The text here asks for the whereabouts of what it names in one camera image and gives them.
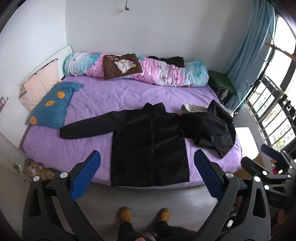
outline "white headboard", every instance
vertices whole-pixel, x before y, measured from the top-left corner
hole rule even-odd
[[[62,49],[61,51],[50,57],[48,60],[46,60],[44,63],[42,63],[34,71],[32,71],[32,73],[30,73],[28,77],[24,79],[24,81],[27,80],[31,75],[36,73],[43,66],[47,65],[49,62],[56,58],[58,58],[59,76],[62,79],[64,77],[64,62],[69,54],[72,53],[73,52],[70,46]],[[17,148],[19,147],[23,135],[28,127],[27,125],[25,125],[25,122],[29,116],[29,112],[25,109],[25,107],[20,103],[18,99],[19,93],[20,86],[18,86],[13,91],[2,111],[0,112],[0,132]]]

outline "blue pillow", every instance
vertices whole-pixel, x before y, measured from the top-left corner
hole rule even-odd
[[[62,128],[73,93],[83,86],[75,82],[57,83],[31,112],[26,125],[47,126],[58,130]]]

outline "brown shoe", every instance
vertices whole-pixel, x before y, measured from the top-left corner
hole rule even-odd
[[[128,207],[122,207],[118,212],[119,221],[121,223],[131,223],[131,211]]]
[[[162,208],[159,213],[156,216],[156,221],[166,221],[168,222],[170,220],[170,210],[168,208]]]

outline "white duck print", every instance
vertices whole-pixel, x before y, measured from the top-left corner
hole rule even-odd
[[[136,65],[129,60],[121,59],[120,61],[114,62],[117,67],[122,71],[122,74],[125,74],[129,69],[136,67]]]

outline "pink pillow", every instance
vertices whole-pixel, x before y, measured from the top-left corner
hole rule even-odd
[[[54,59],[38,70],[21,85],[19,100],[29,112],[32,112],[52,87],[61,81],[57,60]]]

